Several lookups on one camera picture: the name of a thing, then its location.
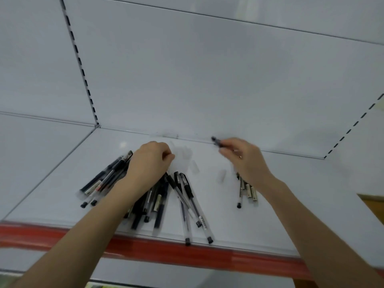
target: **left hand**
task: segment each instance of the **left hand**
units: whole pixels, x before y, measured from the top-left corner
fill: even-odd
[[[122,186],[129,184],[140,197],[165,174],[174,158],[165,142],[143,144],[134,152],[127,175],[119,183]]]

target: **forearm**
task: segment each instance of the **forearm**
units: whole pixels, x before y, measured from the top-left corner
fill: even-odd
[[[280,181],[263,192],[319,287],[384,287],[384,280]]]
[[[136,198],[116,188],[92,208],[14,284],[19,287],[84,288],[124,214]]]

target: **hand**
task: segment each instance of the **hand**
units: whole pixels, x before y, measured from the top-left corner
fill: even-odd
[[[221,140],[219,152],[230,160],[240,176],[259,192],[278,181],[264,160],[260,149],[246,140],[230,138]]]
[[[143,144],[134,152],[127,175],[119,183],[129,184],[142,196],[165,174],[174,158],[165,142]]]

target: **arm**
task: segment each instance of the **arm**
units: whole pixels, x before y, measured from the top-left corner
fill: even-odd
[[[164,175],[174,158],[163,142],[142,145],[127,175],[12,287],[84,288],[127,209]]]
[[[384,279],[272,175],[258,147],[241,139],[221,143],[220,153],[271,204],[320,288],[384,287]]]

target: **red shelf edge strip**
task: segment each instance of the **red shelf edge strip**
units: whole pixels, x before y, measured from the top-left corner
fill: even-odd
[[[68,229],[64,228],[4,222],[0,223],[0,248],[12,247],[47,251],[66,232]],[[111,239],[103,256],[312,280],[308,268],[298,258],[196,245],[186,247],[181,243],[120,235],[115,235]],[[384,270],[376,270],[384,278]]]

